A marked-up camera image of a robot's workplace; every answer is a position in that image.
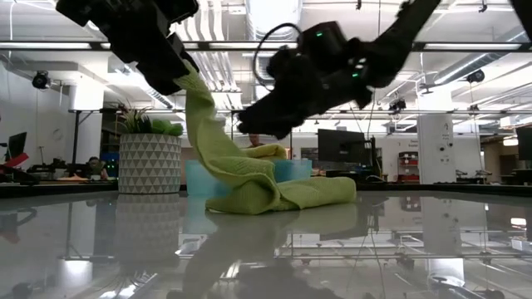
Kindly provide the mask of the lime green microfiber towel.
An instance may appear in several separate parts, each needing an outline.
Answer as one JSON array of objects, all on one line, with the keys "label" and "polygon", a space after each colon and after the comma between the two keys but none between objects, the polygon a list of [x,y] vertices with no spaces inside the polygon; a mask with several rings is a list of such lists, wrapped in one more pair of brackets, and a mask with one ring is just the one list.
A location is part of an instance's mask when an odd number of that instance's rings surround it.
[{"label": "lime green microfiber towel", "polygon": [[184,64],[190,73],[174,83],[185,90],[188,140],[199,162],[229,187],[227,195],[209,199],[207,209],[258,215],[356,201],[356,184],[350,178],[313,177],[278,183],[272,161],[249,157],[225,134],[215,119],[214,99],[207,85],[190,62]]}]

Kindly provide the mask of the silver ceiling air duct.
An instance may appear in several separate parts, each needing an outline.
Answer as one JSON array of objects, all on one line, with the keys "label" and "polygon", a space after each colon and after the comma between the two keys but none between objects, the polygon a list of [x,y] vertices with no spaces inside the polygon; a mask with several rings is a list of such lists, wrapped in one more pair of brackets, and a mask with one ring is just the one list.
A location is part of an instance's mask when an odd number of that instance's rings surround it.
[{"label": "silver ceiling air duct", "polygon": [[248,37],[259,41],[282,23],[298,25],[303,0],[245,0],[245,9]]}]

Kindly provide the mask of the teal translucent plastic bin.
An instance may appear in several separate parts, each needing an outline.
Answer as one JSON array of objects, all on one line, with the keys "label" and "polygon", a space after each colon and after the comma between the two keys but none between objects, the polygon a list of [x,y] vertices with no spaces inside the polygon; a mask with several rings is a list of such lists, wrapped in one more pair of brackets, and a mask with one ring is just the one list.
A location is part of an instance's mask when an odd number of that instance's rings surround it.
[{"label": "teal translucent plastic bin", "polygon": [[[309,179],[312,174],[312,161],[275,160],[274,178],[277,183],[295,179]],[[229,193],[230,188],[213,177],[198,160],[185,161],[185,185],[192,197],[215,197]]]}]

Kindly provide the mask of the yellow microfiber towel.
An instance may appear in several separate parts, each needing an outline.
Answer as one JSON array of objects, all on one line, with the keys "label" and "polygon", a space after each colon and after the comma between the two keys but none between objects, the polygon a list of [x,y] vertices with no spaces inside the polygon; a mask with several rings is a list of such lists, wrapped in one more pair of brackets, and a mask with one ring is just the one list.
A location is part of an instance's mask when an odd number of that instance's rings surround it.
[{"label": "yellow microfiber towel", "polygon": [[266,144],[256,147],[248,147],[243,149],[243,152],[253,159],[263,159],[263,160],[286,160],[287,151],[280,144]]}]

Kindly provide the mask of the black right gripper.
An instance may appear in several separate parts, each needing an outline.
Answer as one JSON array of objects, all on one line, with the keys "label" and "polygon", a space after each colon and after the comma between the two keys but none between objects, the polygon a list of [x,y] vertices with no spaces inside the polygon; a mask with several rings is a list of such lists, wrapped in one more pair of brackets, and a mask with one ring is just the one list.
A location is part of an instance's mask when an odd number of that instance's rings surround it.
[{"label": "black right gripper", "polygon": [[355,101],[364,108],[372,99],[372,88],[361,71],[336,71],[331,75],[283,78],[270,93],[238,113],[238,129],[251,135],[271,135],[281,140],[309,116]]}]

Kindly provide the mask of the black office monitor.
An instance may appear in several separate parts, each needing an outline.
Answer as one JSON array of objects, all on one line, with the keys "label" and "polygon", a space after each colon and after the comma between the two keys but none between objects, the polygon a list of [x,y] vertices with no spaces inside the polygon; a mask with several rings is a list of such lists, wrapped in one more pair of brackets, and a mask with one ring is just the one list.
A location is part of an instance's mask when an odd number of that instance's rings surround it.
[{"label": "black office monitor", "polygon": [[515,129],[520,160],[532,160],[532,126]]},{"label": "black office monitor", "polygon": [[318,130],[318,160],[369,164],[363,133],[345,130]]},{"label": "black office monitor", "polygon": [[27,133],[22,132],[17,135],[12,135],[7,144],[8,152],[7,157],[13,159],[21,155],[24,151],[26,144]]}]

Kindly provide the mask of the white triangle-patterned plant pot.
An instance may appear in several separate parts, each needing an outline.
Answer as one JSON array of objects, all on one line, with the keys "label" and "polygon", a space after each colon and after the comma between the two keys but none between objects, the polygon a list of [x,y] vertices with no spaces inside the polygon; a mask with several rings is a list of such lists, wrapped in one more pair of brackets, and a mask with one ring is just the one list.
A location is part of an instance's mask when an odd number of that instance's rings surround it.
[{"label": "white triangle-patterned plant pot", "polygon": [[180,191],[181,139],[173,135],[125,134],[120,138],[120,194],[176,194]]}]

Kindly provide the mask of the green artificial succulent plant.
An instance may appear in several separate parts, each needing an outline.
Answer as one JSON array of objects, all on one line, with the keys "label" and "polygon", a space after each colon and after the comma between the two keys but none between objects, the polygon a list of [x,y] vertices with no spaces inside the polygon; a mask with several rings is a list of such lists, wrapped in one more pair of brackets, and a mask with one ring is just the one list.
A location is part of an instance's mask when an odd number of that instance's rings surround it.
[{"label": "green artificial succulent plant", "polygon": [[119,102],[111,107],[117,113],[117,124],[121,125],[128,134],[156,134],[182,136],[184,127],[180,123],[169,120],[151,119],[147,115],[149,107],[136,109]]}]

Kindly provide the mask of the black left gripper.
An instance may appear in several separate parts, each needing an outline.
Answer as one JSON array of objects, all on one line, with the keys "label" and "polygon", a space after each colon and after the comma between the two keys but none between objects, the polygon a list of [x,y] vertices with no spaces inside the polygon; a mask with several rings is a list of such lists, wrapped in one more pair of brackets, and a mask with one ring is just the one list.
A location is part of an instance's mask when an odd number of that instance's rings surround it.
[{"label": "black left gripper", "polygon": [[149,86],[168,96],[181,90],[174,79],[190,74],[185,61],[199,70],[191,55],[183,51],[182,41],[170,34],[170,26],[185,19],[107,16],[101,19],[101,30],[114,54],[126,63],[136,62]]}]

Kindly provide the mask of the red angled bar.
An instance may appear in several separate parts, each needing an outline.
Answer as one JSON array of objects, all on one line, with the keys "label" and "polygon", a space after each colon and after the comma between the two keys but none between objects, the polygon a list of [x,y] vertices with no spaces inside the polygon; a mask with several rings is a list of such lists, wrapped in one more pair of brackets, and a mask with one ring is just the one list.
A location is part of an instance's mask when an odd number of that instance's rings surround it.
[{"label": "red angled bar", "polygon": [[22,153],[16,157],[12,157],[10,160],[5,162],[3,166],[14,168],[14,167],[19,166],[20,164],[23,164],[28,159],[29,159],[29,156],[26,153]]}]

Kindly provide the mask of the white building pillar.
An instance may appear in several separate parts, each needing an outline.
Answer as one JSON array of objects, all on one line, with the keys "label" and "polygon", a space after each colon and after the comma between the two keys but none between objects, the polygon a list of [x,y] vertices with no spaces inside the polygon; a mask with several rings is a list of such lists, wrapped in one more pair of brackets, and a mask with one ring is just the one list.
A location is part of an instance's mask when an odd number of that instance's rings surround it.
[{"label": "white building pillar", "polygon": [[453,123],[450,115],[420,115],[417,120],[421,184],[456,181]]}]

